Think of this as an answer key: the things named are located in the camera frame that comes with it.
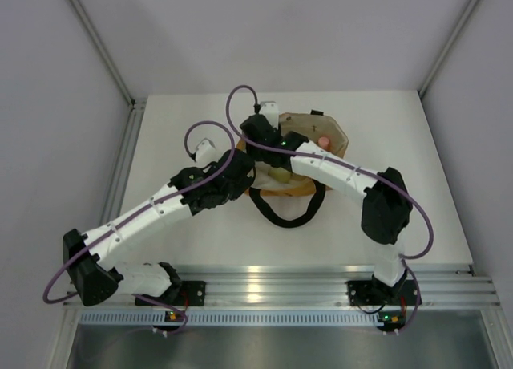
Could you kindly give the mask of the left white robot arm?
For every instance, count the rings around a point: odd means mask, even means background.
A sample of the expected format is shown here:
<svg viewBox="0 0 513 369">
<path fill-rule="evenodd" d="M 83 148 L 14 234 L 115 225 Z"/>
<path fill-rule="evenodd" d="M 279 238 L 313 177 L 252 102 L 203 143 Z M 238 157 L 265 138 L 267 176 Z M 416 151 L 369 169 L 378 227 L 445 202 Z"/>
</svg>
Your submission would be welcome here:
<svg viewBox="0 0 513 369">
<path fill-rule="evenodd" d="M 253 182 L 255 163 L 245 152 L 227 151 L 218 161 L 182 169 L 147 201 L 85 233 L 63 236 L 63 261 L 84 306 L 117 294 L 137 294 L 139 306 L 173 305 L 183 283 L 167 262 L 133 265 L 126 253 L 161 229 L 238 199 Z"/>
</svg>

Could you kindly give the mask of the yellow pump lotion bottle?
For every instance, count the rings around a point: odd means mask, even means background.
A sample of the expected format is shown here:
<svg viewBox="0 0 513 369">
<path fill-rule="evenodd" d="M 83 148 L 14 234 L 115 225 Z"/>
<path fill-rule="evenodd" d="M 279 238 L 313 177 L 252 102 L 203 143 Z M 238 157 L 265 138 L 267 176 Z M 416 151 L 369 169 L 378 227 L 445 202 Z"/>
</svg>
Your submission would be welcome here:
<svg viewBox="0 0 513 369">
<path fill-rule="evenodd" d="M 284 168 L 269 168 L 268 176 L 281 184 L 288 184 L 292 173 Z"/>
</svg>

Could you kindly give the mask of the orange bottle pink cap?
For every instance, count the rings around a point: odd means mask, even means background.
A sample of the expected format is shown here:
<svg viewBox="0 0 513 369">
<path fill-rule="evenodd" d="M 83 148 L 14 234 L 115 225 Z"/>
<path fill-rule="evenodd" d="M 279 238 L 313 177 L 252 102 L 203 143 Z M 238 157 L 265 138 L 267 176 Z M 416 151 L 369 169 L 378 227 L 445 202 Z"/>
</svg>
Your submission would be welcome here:
<svg viewBox="0 0 513 369">
<path fill-rule="evenodd" d="M 323 148 L 323 149 L 327 149 L 329 148 L 329 145 L 330 145 L 330 140 L 328 137 L 325 137 L 325 136 L 322 136 L 319 138 L 317 144 Z"/>
</svg>

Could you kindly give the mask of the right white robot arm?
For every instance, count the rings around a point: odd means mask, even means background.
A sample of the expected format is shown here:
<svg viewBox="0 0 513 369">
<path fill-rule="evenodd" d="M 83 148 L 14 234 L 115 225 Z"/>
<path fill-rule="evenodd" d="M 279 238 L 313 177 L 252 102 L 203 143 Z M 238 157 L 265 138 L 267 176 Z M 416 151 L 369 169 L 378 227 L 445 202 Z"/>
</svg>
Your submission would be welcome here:
<svg viewBox="0 0 513 369">
<path fill-rule="evenodd" d="M 308 178 L 314 185 L 306 212 L 290 220 L 273 211 L 262 197 L 261 189 L 251 187 L 249 197 L 261 214 L 278 227 L 295 229 L 317 214 L 327 189 L 353 198 L 362 206 L 362 231 L 378 249 L 370 283 L 357 295 L 355 303 L 368 306 L 394 302 L 401 295 L 407 277 L 401 261 L 399 235 L 409 224 L 413 208 L 402 174 L 394 168 L 374 173 L 348 164 L 300 132 L 281 133 L 262 114 L 247 118 L 240 129 L 245 151 L 256 162 Z"/>
</svg>

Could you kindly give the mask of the tan canvas tote bag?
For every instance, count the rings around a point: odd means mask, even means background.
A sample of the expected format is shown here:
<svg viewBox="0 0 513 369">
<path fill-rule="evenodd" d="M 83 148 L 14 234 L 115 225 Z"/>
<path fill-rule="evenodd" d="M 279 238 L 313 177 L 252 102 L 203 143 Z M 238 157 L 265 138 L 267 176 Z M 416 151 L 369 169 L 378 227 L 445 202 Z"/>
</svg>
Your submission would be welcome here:
<svg viewBox="0 0 513 369">
<path fill-rule="evenodd" d="M 324 112 L 312 110 L 304 113 L 280 113 L 280 133 L 287 137 L 287 149 L 290 152 L 307 151 L 311 147 L 319 147 L 319 153 L 335 155 L 342 158 L 349 146 L 349 138 L 331 116 Z M 242 137 L 237 147 L 246 152 L 246 138 L 241 131 Z M 329 148 L 321 148 L 317 142 L 320 137 L 325 136 L 330 140 Z M 273 148 L 261 146 L 273 152 Z M 289 156 L 289 172 L 292 173 L 288 184 L 276 182 L 268 176 L 271 166 L 263 162 L 255 161 L 255 180 L 246 190 L 245 194 L 251 199 L 261 215 L 269 222 L 282 229 L 295 229 L 307 224 L 317 214 L 324 202 L 325 194 L 330 187 L 317 179 L 312 171 L 303 171 L 300 165 L 292 164 L 292 157 Z M 293 219 L 285 219 L 278 215 L 272 206 L 265 200 L 266 197 L 308 197 L 309 203 L 306 210 L 300 216 Z"/>
</svg>

